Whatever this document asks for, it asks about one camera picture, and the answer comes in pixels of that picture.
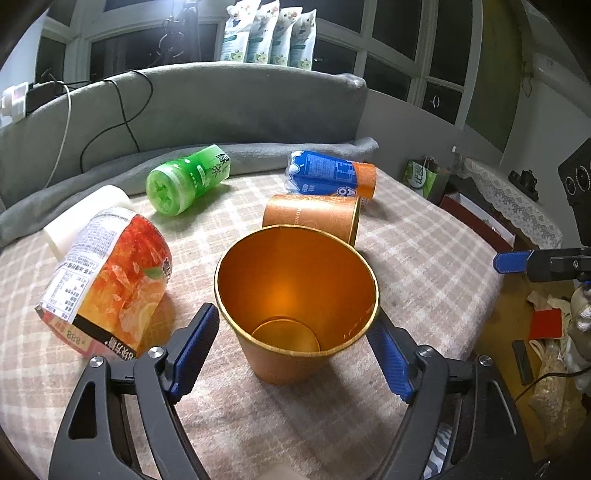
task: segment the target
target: green gift bag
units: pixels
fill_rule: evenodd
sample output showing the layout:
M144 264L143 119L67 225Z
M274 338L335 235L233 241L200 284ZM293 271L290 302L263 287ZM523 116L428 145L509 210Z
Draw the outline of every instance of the green gift bag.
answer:
M425 157L422 160L408 161L402 183L429 202L439 205L449 175L449 170L437 165L433 158Z

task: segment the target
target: red card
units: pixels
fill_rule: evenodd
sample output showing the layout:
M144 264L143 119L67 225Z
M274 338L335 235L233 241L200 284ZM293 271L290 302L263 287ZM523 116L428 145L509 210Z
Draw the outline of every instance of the red card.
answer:
M560 309L534 312L528 340L562 337L562 311Z

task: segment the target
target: window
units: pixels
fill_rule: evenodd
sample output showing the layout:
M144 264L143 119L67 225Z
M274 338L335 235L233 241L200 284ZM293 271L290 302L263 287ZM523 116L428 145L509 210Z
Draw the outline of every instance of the window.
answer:
M464 85L471 38L472 0L439 0L431 77Z
M47 16L64 25L70 25L75 5L76 0L57 0L49 9Z
M317 16L328 22L361 32L363 0L281 0L281 8L303 7L304 12L317 9Z
M455 92L449 88L429 83L423 100L423 110L453 124L456 122L457 110L460 108L461 100L461 92Z
M401 100L406 100L410 77L379 60L368 57L363 75L368 87Z
M324 40L316 40L312 70L324 73L353 73L357 52Z
M65 54L66 46L63 43L41 37L39 52L37 53L37 65L35 66L35 82L41 82L41 75L46 70L51 70L51 74L57 80L63 80Z
M143 4L151 0L107 0L105 3L105 12L115 8L128 7L130 5Z
M378 0L373 37L414 60L422 0Z
M261 5L271 1L261 0ZM460 128L466 121L478 72L480 52L470 47L473 39L476 44L482 40L484 1L280 0L282 8L317 10L313 70L353 73L363 77L370 89L411 102ZM76 28L82 32L53 20L44 26L49 38L63 43L76 39L78 43L76 48L66 49L68 82L85 80L89 75L96 81L153 64L164 35L164 19L171 14L178 17L186 0L96 2L99 11L104 5L103 11L89 7L95 0L56 0L51 7L50 15L66 25L74 6L86 3L76 11ZM200 21L207 22L199 27L203 61L219 58L228 20L226 8L236 2L197 2ZM185 63L189 57L187 51L168 63Z
M158 42L163 35L163 28L149 28L93 43L90 53L90 79L95 82L128 69L146 68L156 60ZM216 24L199 24L202 61L213 61L216 36ZM176 63L188 61L189 56L186 53L176 59Z

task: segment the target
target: black speaker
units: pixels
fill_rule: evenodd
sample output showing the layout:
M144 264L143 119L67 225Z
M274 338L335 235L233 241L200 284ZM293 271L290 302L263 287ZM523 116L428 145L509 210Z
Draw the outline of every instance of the black speaker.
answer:
M591 138L560 164L558 175L579 229L579 238L591 246Z

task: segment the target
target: nutrition label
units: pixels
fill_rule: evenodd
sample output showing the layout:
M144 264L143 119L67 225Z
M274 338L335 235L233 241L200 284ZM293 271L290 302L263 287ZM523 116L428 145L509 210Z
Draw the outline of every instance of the nutrition label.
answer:
M134 212L120 207L95 215L62 260L40 306L72 323L86 292L134 216Z
M43 295L42 306L53 315L68 321L80 295L84 292L90 278L60 268Z
M354 181L355 168L349 161L307 154L306 175L324 180Z

